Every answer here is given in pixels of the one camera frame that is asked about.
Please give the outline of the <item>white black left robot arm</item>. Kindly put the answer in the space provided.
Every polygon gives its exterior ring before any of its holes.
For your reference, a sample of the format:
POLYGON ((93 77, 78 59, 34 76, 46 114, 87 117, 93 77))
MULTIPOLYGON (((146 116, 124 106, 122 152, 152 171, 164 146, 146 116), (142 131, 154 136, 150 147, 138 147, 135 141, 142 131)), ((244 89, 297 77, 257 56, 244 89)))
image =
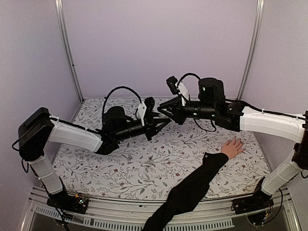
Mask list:
POLYGON ((31 166, 47 192, 53 195, 53 201, 61 209, 67 209, 72 203, 71 197, 65 193, 61 179, 44 156, 46 143, 62 143, 108 155, 129 138, 145 135, 150 141, 171 121, 145 105, 140 105, 137 112, 140 118, 133 119, 125 114, 123 107, 111 107, 102 116, 103 127, 91 130, 53 117, 47 108, 41 107, 19 127, 12 149, 31 166))

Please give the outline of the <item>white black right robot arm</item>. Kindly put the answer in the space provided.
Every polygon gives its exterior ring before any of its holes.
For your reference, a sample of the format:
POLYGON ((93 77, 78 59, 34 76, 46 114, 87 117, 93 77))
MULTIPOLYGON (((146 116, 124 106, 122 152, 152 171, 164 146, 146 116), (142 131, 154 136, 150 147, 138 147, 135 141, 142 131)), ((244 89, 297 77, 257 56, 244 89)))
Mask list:
POLYGON ((308 115, 290 115, 258 109, 244 101, 227 100, 221 80, 213 77, 198 81, 198 100, 189 98, 181 80, 167 79, 175 98, 162 103, 158 111, 182 125, 187 118, 207 119, 231 131, 259 132, 291 140, 294 149, 272 173, 261 179, 249 198, 249 206, 259 210, 281 186, 308 168, 308 115))

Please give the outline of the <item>black sleeved forearm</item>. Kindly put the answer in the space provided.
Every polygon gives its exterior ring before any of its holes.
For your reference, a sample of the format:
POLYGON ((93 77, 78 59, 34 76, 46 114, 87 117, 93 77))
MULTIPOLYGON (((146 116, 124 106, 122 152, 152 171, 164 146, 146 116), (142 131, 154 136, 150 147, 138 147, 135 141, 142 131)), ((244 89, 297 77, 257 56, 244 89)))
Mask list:
POLYGON ((193 211, 228 160, 223 153, 205 153, 202 165, 170 190, 166 201, 146 220, 143 230, 161 231, 174 216, 193 211))

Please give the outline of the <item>person's bare hand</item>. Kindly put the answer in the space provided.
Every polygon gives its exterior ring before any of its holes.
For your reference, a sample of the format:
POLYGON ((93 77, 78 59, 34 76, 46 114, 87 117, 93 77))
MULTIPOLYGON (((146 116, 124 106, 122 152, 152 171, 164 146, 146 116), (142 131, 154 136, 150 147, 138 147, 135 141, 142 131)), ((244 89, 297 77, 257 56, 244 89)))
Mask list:
POLYGON ((242 153, 244 143, 240 138, 233 137, 232 140, 227 141, 221 148, 221 152, 225 154, 228 159, 234 158, 236 155, 242 153))

